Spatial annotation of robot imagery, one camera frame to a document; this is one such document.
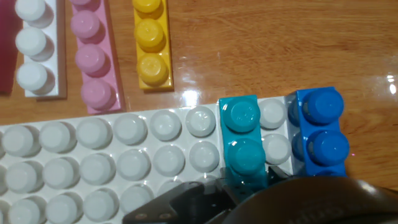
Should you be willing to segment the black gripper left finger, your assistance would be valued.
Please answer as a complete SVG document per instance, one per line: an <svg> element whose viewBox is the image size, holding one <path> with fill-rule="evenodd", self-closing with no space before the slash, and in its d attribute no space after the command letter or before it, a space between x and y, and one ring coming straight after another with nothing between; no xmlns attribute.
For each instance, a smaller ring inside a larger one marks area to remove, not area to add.
<svg viewBox="0 0 398 224"><path fill-rule="evenodd" d="M123 217L123 224L221 224L239 204L239 187L225 178L184 182Z"/></svg>

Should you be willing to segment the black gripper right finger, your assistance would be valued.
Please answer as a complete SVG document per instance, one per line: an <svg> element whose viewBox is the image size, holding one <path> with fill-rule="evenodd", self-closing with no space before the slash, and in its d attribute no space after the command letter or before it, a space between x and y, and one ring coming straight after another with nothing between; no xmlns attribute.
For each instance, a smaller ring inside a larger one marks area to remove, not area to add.
<svg viewBox="0 0 398 224"><path fill-rule="evenodd" d="M252 190L225 223L397 223L397 191L341 176L243 177Z"/></svg>

